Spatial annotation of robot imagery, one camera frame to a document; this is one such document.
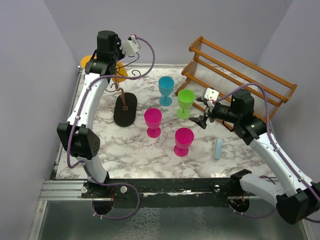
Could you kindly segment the yellow plastic wine glass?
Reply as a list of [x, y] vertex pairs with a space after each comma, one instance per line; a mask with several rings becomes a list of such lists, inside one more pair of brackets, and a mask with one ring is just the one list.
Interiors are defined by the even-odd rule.
[[84, 69], [86, 67], [86, 64], [92, 59], [92, 55], [86, 55], [84, 56], [80, 61], [80, 66]]

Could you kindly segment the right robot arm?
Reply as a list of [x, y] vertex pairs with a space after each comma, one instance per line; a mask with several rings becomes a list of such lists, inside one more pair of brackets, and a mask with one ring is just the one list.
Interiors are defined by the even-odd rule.
[[205, 112], [190, 120], [203, 129], [207, 120], [232, 123], [232, 131], [264, 160], [279, 182], [272, 184], [244, 169], [230, 177], [230, 192], [235, 196], [249, 192], [260, 197], [275, 206], [282, 219], [291, 225], [307, 220], [320, 209], [319, 183], [306, 176], [282, 150], [269, 123], [254, 116], [255, 99], [247, 89], [237, 88], [230, 95], [230, 105], [224, 105], [219, 93], [207, 88], [197, 98], [206, 106]]

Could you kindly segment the orange plastic wine glass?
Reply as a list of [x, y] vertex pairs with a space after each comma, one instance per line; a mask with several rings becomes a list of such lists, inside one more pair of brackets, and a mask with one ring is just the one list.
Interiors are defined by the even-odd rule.
[[[127, 70], [125, 69], [124, 65], [122, 64], [121, 61], [118, 61], [117, 64], [116, 64], [116, 73], [115, 73], [116, 76], [123, 76], [123, 77], [127, 77], [128, 76], [128, 73], [127, 73]], [[115, 83], [116, 81], [118, 81], [119, 83], [121, 82], [124, 82], [126, 79], [125, 78], [115, 78], [113, 77], [112, 78], [112, 81]]]

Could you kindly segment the pink wine glass front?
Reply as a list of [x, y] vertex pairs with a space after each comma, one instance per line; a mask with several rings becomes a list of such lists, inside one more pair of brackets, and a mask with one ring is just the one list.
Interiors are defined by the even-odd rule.
[[191, 146], [194, 137], [194, 133], [191, 129], [187, 127], [179, 128], [175, 132], [174, 153], [178, 157], [185, 157], [189, 152], [189, 147]]

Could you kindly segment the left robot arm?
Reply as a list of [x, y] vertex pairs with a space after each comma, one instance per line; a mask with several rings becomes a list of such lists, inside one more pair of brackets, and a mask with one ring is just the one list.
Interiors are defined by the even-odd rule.
[[93, 183], [97, 196], [106, 197], [111, 190], [109, 173], [98, 156], [100, 138], [93, 132], [93, 123], [101, 97], [115, 76], [116, 64], [124, 55], [117, 33], [102, 30], [97, 34], [97, 48], [85, 65], [84, 85], [75, 108], [66, 123], [59, 123], [57, 133], [66, 151], [70, 169], [82, 165], [87, 180]]

